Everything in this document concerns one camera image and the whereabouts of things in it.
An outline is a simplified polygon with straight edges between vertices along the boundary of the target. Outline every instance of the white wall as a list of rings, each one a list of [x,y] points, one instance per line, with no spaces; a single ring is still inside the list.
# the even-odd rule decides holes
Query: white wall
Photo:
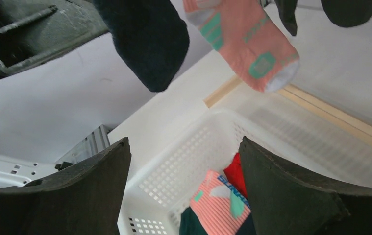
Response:
[[[184,18],[182,1],[174,6]],[[190,48],[179,74],[211,47],[188,25]],[[53,162],[100,124],[116,126],[150,93],[124,64],[110,35],[63,58],[0,81],[0,154]]]

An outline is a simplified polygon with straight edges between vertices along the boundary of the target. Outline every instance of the pink striped fabric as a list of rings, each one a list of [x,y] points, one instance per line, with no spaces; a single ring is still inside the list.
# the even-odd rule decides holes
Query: pink striped fabric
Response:
[[[218,179],[219,176],[215,171],[207,173],[206,179],[191,198],[190,207],[209,235],[235,235],[250,214],[250,209],[243,204],[242,214],[237,218],[233,217],[230,206],[231,190]]]

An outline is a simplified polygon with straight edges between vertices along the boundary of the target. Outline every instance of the translucent plastic bin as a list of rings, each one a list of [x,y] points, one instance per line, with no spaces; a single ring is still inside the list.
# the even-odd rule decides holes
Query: translucent plastic bin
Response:
[[[180,215],[207,171],[222,173],[243,136],[322,175],[372,186],[372,147],[317,116],[310,118],[318,124],[318,138],[291,122],[265,128],[266,116],[261,127],[232,111],[209,111],[127,182],[120,233],[177,235]],[[329,145],[332,141],[338,144]]]

